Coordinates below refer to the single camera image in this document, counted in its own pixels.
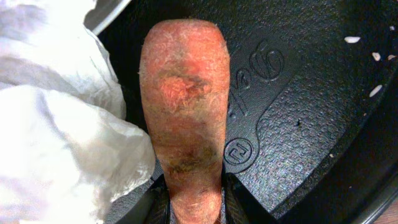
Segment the embossed circle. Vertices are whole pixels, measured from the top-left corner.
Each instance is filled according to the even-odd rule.
[[[247,139],[237,138],[225,147],[224,159],[231,165],[241,165],[247,162],[253,153],[253,145]]]

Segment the white crumb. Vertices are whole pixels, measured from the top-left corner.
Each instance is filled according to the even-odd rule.
[[[393,59],[394,57],[396,57],[395,55],[388,55],[388,60]]]
[[[344,40],[349,44],[357,43],[361,38],[360,37],[345,37]]]
[[[369,94],[369,97],[373,97],[374,95],[376,95],[376,94],[381,90],[382,87],[383,87],[382,85],[376,86],[376,87],[372,90],[372,92]]]
[[[372,56],[373,56],[373,58],[375,59],[375,61],[380,61],[380,59],[381,59],[381,56],[380,56],[380,54],[379,53],[377,53],[377,52],[373,52],[372,53]]]

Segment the black tray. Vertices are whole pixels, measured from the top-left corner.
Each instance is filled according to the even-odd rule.
[[[179,18],[217,24],[231,55],[226,172],[282,223],[366,223],[398,188],[398,58],[387,59],[398,55],[397,15],[390,0],[134,0],[99,38],[126,120],[146,129],[137,73],[149,29]],[[114,202],[106,223],[161,173],[157,164],[152,180]]]

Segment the orange carrot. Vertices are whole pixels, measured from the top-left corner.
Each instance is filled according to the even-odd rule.
[[[163,21],[145,39],[142,105],[179,223],[214,223],[221,208],[221,169],[229,55],[206,21]]]

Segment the brown wooden surface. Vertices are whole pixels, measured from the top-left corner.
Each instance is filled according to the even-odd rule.
[[[398,224],[398,199],[390,205],[374,224]]]

